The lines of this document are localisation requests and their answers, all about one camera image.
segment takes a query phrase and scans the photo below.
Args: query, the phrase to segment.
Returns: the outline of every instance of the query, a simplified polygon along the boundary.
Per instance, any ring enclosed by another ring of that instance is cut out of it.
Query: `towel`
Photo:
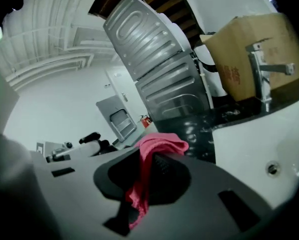
[[[129,224],[133,229],[144,217],[149,209],[149,185],[153,153],[179,154],[189,149],[189,144],[181,140],[175,133],[150,133],[136,143],[139,147],[139,178],[126,192],[125,200],[132,203],[132,207],[138,210],[139,215],[135,222]]]

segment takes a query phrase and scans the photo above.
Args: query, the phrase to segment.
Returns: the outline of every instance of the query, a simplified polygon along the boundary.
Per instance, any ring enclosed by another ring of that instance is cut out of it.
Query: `red fire extinguisher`
[[[147,128],[150,125],[150,123],[152,122],[151,118],[148,117],[147,115],[141,115],[140,121],[145,128]]]

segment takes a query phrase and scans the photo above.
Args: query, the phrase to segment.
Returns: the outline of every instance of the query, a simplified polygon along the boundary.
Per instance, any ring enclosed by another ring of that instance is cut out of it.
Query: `sink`
[[[275,208],[299,185],[299,101],[277,112],[213,131],[216,165]]]

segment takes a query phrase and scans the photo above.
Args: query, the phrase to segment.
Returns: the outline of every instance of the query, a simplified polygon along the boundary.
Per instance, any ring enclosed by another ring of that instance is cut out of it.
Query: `white door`
[[[148,115],[148,111],[128,70],[124,66],[110,67],[106,69],[106,74],[117,96],[123,101],[128,113],[137,124],[141,116]]]

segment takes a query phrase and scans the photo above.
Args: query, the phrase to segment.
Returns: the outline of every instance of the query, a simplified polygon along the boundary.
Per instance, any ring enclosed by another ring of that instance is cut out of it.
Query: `cardboard box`
[[[245,47],[262,43],[268,64],[295,63],[294,75],[273,72],[270,87],[276,89],[299,79],[299,39],[281,13],[236,17],[214,35],[201,35],[219,72],[225,91],[235,101],[255,96],[252,67]]]

